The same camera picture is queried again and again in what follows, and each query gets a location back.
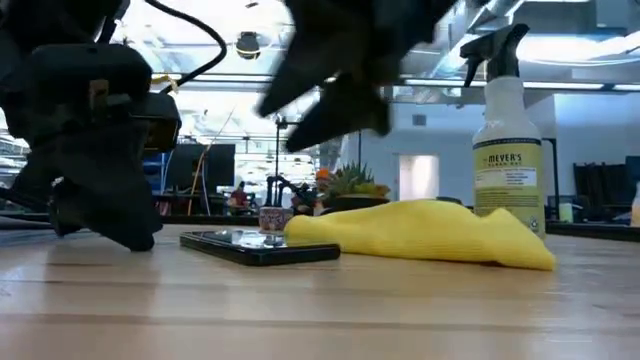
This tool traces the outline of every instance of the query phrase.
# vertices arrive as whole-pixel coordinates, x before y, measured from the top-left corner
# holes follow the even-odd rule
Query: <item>yellow cloth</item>
[[[553,270],[544,242],[507,210],[480,218],[443,201],[413,200],[319,217],[296,216],[284,234],[289,245],[337,243],[345,253],[406,259],[497,262]]]

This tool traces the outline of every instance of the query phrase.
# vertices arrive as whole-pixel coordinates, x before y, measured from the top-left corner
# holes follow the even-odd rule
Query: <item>succulent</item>
[[[367,165],[360,166],[351,163],[338,169],[331,175],[329,181],[329,196],[341,196],[349,194],[375,194],[370,189],[375,188],[375,182],[371,170]]]

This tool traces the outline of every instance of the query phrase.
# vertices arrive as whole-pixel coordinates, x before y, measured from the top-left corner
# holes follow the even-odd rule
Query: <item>wooden table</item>
[[[0,248],[0,358],[637,359],[640,245],[551,236],[556,273],[344,255],[252,269],[105,239]]]

